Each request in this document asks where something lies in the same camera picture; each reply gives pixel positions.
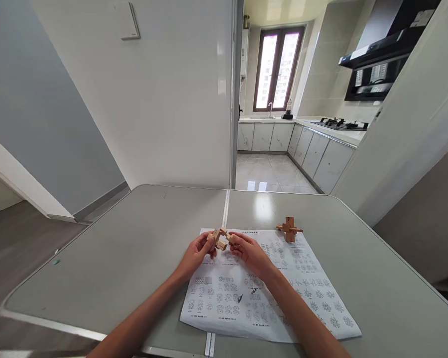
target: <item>cabinet door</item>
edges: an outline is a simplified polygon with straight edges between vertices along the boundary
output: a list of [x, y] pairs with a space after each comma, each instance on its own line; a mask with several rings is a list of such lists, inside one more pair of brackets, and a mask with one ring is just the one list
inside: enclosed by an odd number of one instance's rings
[[270, 141], [271, 152], [287, 152], [289, 148], [290, 137], [294, 129], [293, 123], [275, 123]]
[[307, 149], [310, 145], [310, 141], [314, 132], [308, 128], [302, 128], [302, 134], [300, 135], [299, 143], [297, 144], [297, 149], [295, 151], [294, 159], [300, 166], [302, 166], [302, 162], [304, 161], [305, 155], [307, 153]]
[[314, 181], [325, 194], [331, 193], [354, 151], [348, 145], [330, 140], [314, 175]]
[[296, 124], [294, 126], [292, 136], [290, 137], [289, 149], [287, 150], [287, 152], [289, 152], [292, 157], [294, 156], [295, 150], [297, 149], [297, 144], [299, 143], [301, 133], [302, 127]]
[[320, 159], [324, 155], [325, 148], [329, 143], [330, 138], [323, 136], [319, 133], [314, 133], [312, 140], [310, 141], [307, 154], [305, 155], [304, 162], [302, 163], [302, 169], [311, 177], [314, 177], [315, 171], [319, 166]]
[[272, 138], [274, 123], [256, 123], [254, 126], [254, 139], [252, 140], [252, 150], [268, 151]]
[[254, 123], [240, 123], [237, 131], [237, 150], [252, 150]]

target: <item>window frame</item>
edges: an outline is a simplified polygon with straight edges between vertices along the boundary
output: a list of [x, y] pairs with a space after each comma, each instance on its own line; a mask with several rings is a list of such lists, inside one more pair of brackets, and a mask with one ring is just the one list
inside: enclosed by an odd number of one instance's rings
[[287, 102], [289, 101], [292, 85], [294, 84], [294, 75], [295, 75], [295, 71], [297, 68], [297, 60], [299, 59], [300, 49], [301, 49], [303, 38], [304, 38], [304, 31], [305, 31], [305, 26], [281, 27], [281, 28], [274, 28], [274, 29], [260, 31], [259, 57], [258, 57], [258, 62], [257, 62], [257, 73], [256, 73], [255, 88], [254, 88], [254, 104], [253, 104], [253, 109], [252, 109], [254, 112], [268, 112], [268, 110], [269, 110], [269, 107], [256, 108], [264, 37], [269, 36], [269, 35], [277, 35], [277, 42], [275, 45], [276, 51], [274, 52], [274, 63], [273, 63], [273, 68], [272, 68], [272, 73], [271, 73], [272, 78], [270, 80], [270, 85], [269, 85], [269, 94], [267, 95], [267, 103], [270, 103], [270, 102], [273, 103], [274, 102], [273, 98], [275, 97], [275, 90], [276, 90], [276, 86], [277, 86], [277, 78], [279, 76], [280, 62], [282, 60], [282, 50], [284, 48], [285, 35], [287, 35], [288, 33], [296, 33], [296, 32], [299, 33], [299, 41], [297, 42], [297, 47], [295, 49], [294, 61], [292, 63], [292, 70], [289, 75], [290, 76], [289, 83], [288, 83], [287, 89], [286, 89], [284, 107], [274, 107], [272, 109], [273, 111], [274, 110], [275, 111], [285, 111]]

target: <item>wooden floor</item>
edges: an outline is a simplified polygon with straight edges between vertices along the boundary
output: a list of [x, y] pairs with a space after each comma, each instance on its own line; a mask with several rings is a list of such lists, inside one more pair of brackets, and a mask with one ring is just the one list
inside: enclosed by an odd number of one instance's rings
[[[85, 228], [47, 219], [26, 201], [0, 211], [0, 304]], [[91, 350], [94, 345], [86, 338], [0, 317], [0, 350]]]

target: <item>forearm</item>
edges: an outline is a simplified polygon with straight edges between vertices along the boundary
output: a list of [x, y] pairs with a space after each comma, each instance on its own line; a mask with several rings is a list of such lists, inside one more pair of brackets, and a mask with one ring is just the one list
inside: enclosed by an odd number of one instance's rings
[[277, 268], [264, 282], [309, 357], [350, 357]]
[[172, 274], [96, 346], [87, 358], [132, 357], [141, 348], [158, 314], [184, 282], [178, 274]]

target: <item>baseboard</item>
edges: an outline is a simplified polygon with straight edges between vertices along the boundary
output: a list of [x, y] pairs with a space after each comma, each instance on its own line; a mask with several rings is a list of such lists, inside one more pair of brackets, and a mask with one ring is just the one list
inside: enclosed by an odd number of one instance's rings
[[310, 182], [310, 184], [312, 184], [312, 186], [314, 187], [314, 189], [319, 193], [319, 194], [325, 194], [324, 191], [322, 189], [320, 189], [320, 186], [317, 185], [317, 183], [305, 172], [305, 170], [303, 170], [299, 163], [296, 162], [296, 160], [294, 159], [294, 157], [292, 157], [288, 152], [287, 156], [290, 158], [290, 160], [295, 164], [295, 166], [300, 170], [300, 172], [305, 176], [305, 178]]
[[287, 154], [287, 152], [270, 152], [270, 151], [237, 151], [238, 154]]
[[128, 183], [123, 181], [120, 185], [118, 185], [114, 189], [111, 189], [105, 195], [96, 199], [90, 205], [84, 207], [83, 209], [78, 211], [76, 214], [74, 214], [73, 216], [75, 217], [75, 220], [82, 221], [86, 216], [88, 216], [89, 213], [98, 209], [101, 205], [106, 203], [108, 200], [110, 200], [113, 196], [118, 194], [120, 191], [124, 190], [126, 187], [128, 187]]
[[54, 219], [54, 220], [61, 220], [61, 221], [68, 221], [68, 222], [75, 222], [76, 223], [75, 218], [71, 218], [71, 217], [68, 217], [68, 216], [53, 215], [53, 214], [47, 214], [47, 216], [50, 219]]

